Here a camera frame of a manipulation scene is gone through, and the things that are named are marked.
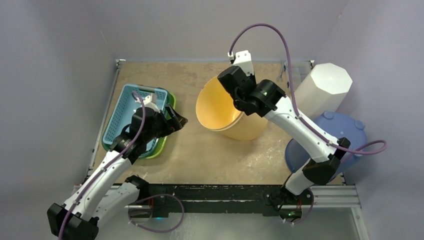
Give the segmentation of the lime green tray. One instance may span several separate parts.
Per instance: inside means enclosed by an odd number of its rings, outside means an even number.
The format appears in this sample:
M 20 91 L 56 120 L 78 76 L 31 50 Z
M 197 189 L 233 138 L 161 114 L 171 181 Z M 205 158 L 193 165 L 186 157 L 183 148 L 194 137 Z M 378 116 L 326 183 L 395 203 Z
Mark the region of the lime green tray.
M 168 93 L 167 102 L 174 109 L 176 108 L 177 100 L 176 100 L 176 97 L 175 97 L 175 95 L 173 93 L 171 93 L 171 92 Z M 167 136 L 166 137 L 159 138 L 157 140 L 157 145 L 156 145 L 154 151 L 149 156 L 147 156 L 146 159 L 157 158 L 162 153 L 162 151 L 164 150 L 165 144 L 166 144 L 166 141 L 167 141 L 167 138 L 168 138 Z

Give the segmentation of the cream printed bucket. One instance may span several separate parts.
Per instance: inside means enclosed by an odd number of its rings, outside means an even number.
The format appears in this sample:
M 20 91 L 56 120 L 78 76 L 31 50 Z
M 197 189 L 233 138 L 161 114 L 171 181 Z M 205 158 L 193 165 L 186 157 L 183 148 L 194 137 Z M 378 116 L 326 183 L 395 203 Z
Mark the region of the cream printed bucket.
M 246 115 L 237 110 L 233 99 L 215 76 L 200 91 L 195 106 L 199 123 L 206 129 L 238 141 L 258 138 L 268 121 L 257 114 Z

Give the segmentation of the light blue perforated basket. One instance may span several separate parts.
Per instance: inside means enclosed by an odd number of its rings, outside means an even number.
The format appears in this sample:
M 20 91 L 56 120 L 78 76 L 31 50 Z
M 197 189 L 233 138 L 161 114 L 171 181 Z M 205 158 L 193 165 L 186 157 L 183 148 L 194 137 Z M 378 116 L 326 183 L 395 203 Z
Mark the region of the light blue perforated basket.
M 169 103 L 169 92 L 163 88 L 125 84 L 103 133 L 102 146 L 106 151 L 109 150 L 113 140 L 120 135 L 122 129 L 131 123 L 133 114 L 141 107 L 141 104 L 132 97 L 132 92 L 138 92 L 143 98 L 155 94 L 156 106 L 159 110 L 163 110 Z

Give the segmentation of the blue round bucket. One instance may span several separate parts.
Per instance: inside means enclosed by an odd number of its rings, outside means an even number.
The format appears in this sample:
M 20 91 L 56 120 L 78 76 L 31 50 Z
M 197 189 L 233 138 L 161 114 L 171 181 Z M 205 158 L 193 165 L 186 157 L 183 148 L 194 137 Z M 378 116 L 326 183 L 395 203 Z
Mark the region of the blue round bucket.
M 317 116 L 313 122 L 338 139 L 348 139 L 350 150 L 357 150 L 368 143 L 365 124 L 346 114 L 325 111 Z M 291 173 L 302 168 L 309 158 L 310 155 L 296 140 L 291 139 L 286 145 L 284 159 Z

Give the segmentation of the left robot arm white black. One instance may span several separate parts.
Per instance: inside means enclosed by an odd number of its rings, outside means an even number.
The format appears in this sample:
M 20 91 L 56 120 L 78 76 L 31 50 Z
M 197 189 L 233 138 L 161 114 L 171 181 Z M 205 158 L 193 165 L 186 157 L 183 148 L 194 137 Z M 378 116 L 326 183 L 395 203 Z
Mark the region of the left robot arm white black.
M 93 174 L 64 203 L 49 207 L 51 232 L 59 240 L 94 240 L 100 227 L 125 206 L 166 197 L 165 192 L 152 193 L 150 184 L 136 175 L 128 177 L 112 194 L 107 192 L 146 152 L 149 142 L 181 130 L 187 122 L 169 104 L 163 110 L 149 105 L 139 107 Z

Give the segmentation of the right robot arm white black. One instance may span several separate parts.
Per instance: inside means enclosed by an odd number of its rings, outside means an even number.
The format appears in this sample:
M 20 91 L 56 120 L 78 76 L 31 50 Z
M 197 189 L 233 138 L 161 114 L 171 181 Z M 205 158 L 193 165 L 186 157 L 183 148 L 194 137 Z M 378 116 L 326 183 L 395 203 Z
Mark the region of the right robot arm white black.
M 234 65 L 221 72 L 217 79 L 237 110 L 246 115 L 257 114 L 274 123 L 309 154 L 306 164 L 283 184 L 280 196 L 284 202 L 292 204 L 307 188 L 326 185 L 331 180 L 351 145 L 347 138 L 336 138 L 301 116 L 285 92 L 269 79 L 257 83 L 253 75 L 246 75 L 241 67 Z

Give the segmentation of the white octagonal large container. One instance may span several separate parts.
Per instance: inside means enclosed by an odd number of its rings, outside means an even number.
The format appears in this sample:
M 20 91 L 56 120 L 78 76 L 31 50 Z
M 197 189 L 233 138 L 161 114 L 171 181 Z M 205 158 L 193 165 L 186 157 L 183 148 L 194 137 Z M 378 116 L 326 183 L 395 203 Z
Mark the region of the white octagonal large container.
M 316 65 L 294 91 L 296 107 L 311 120 L 325 111 L 338 109 L 353 80 L 347 70 L 333 63 Z

